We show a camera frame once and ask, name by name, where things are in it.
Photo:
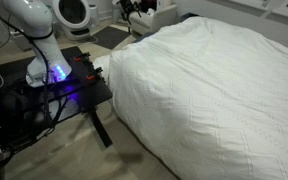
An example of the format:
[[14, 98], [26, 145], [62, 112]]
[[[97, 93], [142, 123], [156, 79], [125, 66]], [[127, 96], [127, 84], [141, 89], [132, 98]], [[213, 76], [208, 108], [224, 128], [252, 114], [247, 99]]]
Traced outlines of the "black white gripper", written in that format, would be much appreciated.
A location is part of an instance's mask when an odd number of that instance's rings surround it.
[[120, 0], [119, 3], [123, 9], [121, 16], [128, 23], [130, 23], [129, 16], [132, 12], [136, 11], [140, 15], [140, 4], [137, 1], [132, 3], [131, 0]]

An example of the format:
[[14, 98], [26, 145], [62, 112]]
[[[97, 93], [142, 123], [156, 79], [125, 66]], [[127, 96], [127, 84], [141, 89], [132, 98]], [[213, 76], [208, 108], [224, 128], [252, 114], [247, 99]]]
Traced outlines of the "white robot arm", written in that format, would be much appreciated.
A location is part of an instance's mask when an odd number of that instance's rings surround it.
[[2, 0], [4, 8], [20, 24], [20, 32], [30, 42], [35, 53], [27, 66], [26, 81], [31, 87], [65, 81], [72, 72], [54, 35], [57, 20], [72, 40], [91, 25], [90, 3], [87, 0], [51, 0], [48, 7], [43, 0]]

